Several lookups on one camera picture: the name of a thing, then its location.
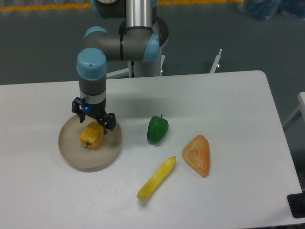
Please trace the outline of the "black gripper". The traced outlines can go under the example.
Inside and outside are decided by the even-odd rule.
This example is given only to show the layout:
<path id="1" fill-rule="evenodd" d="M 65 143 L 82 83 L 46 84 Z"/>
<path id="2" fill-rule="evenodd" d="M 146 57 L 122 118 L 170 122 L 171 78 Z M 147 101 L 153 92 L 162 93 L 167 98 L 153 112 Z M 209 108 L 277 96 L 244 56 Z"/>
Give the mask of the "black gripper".
<path id="1" fill-rule="evenodd" d="M 103 126 L 103 134 L 106 135 L 108 131 L 112 131 L 116 127 L 116 115 L 114 113 L 106 113 L 106 99 L 97 104 L 87 102 L 85 97 L 81 99 L 76 97 L 72 101 L 71 111 L 79 117 L 80 123 L 83 123 L 85 116 L 95 119 Z"/>

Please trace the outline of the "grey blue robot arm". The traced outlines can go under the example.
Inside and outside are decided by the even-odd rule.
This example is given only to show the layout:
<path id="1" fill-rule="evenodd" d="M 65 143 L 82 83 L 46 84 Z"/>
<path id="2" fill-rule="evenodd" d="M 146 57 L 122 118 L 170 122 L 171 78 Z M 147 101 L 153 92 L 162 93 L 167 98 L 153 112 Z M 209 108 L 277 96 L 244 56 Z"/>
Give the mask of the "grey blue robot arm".
<path id="1" fill-rule="evenodd" d="M 160 56 L 160 37 L 153 32 L 155 0 L 93 0 L 94 13 L 102 18 L 125 18 L 126 33 L 110 35 L 106 29 L 89 28 L 77 56 L 80 96 L 71 110 L 79 117 L 91 117 L 106 134 L 116 127 L 116 117 L 106 112 L 106 73 L 109 61 L 156 61 Z"/>

